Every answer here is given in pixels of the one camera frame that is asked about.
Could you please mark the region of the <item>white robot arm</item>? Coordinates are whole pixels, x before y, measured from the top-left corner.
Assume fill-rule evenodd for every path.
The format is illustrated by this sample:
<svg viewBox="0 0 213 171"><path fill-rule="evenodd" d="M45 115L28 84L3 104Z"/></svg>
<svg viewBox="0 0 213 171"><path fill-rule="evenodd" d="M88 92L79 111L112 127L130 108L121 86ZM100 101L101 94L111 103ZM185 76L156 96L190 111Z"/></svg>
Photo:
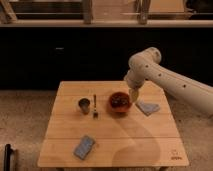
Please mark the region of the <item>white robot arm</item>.
<svg viewBox="0 0 213 171"><path fill-rule="evenodd" d="M213 115L213 87L162 67L161 59L161 52L155 47L130 57L124 80L129 87L131 101L137 100L139 89L148 79L199 112Z"/></svg>

